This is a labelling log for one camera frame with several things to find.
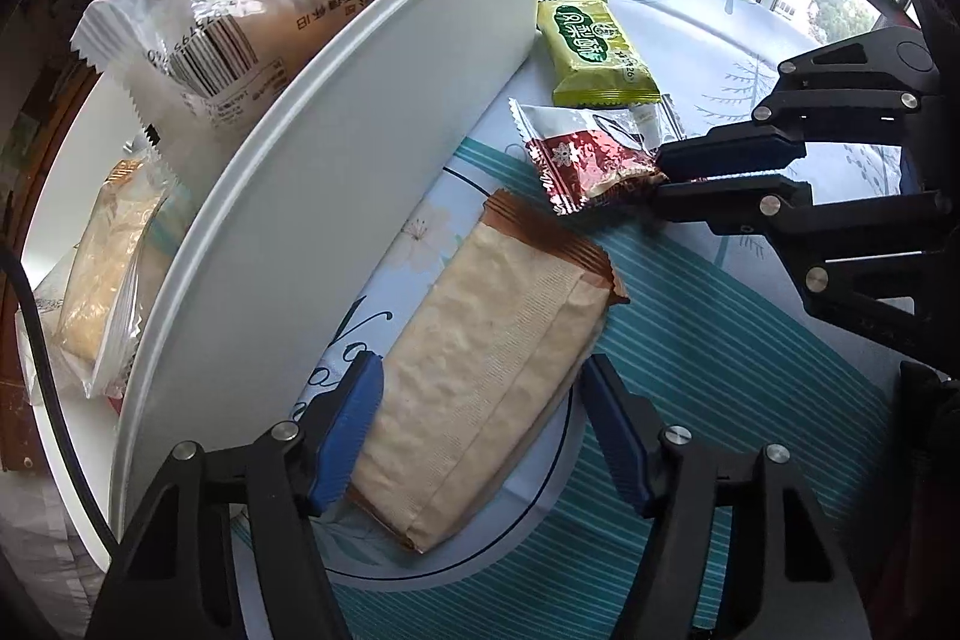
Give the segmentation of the light blue tree tablecloth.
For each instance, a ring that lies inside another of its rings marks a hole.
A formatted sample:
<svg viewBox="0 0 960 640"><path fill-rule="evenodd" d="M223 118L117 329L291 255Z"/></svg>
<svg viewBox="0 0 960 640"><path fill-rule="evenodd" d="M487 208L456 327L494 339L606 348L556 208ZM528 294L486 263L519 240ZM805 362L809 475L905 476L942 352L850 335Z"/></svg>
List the light blue tree tablecloth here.
<svg viewBox="0 0 960 640"><path fill-rule="evenodd" d="M778 67L820 47L808 35L750 0L608 0L613 16L669 94L679 136L704 135L716 125L750 120L770 94ZM529 162L509 113L508 99L551 104L555 71L537 41L482 120L454 152L494 172L509 159ZM809 182L816 203L900 193L900 149L861 143L807 143L807 156L779 174Z"/></svg>

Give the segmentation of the sliced bread blue bag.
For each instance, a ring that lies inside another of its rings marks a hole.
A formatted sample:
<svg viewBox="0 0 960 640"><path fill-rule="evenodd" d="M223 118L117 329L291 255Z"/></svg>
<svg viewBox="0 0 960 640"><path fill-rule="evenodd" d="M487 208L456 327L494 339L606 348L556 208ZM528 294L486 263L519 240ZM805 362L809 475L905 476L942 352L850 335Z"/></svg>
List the sliced bread blue bag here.
<svg viewBox="0 0 960 640"><path fill-rule="evenodd" d="M34 289L60 388L124 399L149 314L192 218L189 191L156 152L135 152L110 169L80 242Z"/></svg>

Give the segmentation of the white plastic bin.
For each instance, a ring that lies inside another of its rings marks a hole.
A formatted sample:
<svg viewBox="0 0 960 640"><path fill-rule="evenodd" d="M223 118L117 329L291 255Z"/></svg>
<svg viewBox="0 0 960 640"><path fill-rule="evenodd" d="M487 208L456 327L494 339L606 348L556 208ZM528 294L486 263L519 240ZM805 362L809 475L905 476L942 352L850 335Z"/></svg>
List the white plastic bin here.
<svg viewBox="0 0 960 640"><path fill-rule="evenodd" d="M534 42L537 0L374 0L270 107L208 193L121 406L64 406L112 530L176 443L285 419L356 294Z"/></svg>

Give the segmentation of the green snack packet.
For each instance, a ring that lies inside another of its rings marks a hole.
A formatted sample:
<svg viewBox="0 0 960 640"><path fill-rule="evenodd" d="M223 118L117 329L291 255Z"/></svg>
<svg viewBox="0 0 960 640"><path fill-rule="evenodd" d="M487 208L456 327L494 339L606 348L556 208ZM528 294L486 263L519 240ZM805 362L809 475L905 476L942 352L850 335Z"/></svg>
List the green snack packet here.
<svg viewBox="0 0 960 640"><path fill-rule="evenodd" d="M555 106L626 107L661 100L651 70L608 0L539 0L537 29L555 68Z"/></svg>

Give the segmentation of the wafer bar clear wrapper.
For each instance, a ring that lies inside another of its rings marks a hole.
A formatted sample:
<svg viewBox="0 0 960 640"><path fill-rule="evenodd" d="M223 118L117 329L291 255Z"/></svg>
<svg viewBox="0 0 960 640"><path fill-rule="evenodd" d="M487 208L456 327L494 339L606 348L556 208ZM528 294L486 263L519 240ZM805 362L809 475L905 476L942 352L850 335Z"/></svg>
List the wafer bar clear wrapper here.
<svg viewBox="0 0 960 640"><path fill-rule="evenodd" d="M364 509L420 554L500 489L628 299L599 245L500 188L384 359L352 476Z"/></svg>

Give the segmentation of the red white cookie pack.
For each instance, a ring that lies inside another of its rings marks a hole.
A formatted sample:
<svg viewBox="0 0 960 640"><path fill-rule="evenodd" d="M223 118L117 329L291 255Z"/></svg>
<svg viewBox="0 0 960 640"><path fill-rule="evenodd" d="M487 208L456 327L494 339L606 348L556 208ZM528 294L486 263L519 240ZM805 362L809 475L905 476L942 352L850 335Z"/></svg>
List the red white cookie pack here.
<svg viewBox="0 0 960 640"><path fill-rule="evenodd" d="M665 184L659 151L682 139L669 96L657 103L598 109L509 99L509 112L558 216L641 197Z"/></svg>

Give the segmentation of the teal striped placemat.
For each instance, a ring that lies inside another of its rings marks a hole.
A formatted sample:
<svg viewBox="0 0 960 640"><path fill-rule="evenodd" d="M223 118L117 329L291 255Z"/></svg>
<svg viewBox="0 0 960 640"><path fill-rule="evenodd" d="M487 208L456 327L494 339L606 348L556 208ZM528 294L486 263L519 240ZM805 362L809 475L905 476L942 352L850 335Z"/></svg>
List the teal striped placemat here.
<svg viewBox="0 0 960 640"><path fill-rule="evenodd" d="M494 187L539 200L509 133L467 138L384 263L338 312L306 396L334 386L359 351L386 353L452 259ZM846 521L889 420L895 356L807 319L770 247L699 224L646 229L589 214L630 299L599 351L670 424L737 452L791 450L823 510ZM314 526L358 638L604 638L649 534L619 499L577 399L459 534L415 554L353 503Z"/></svg>

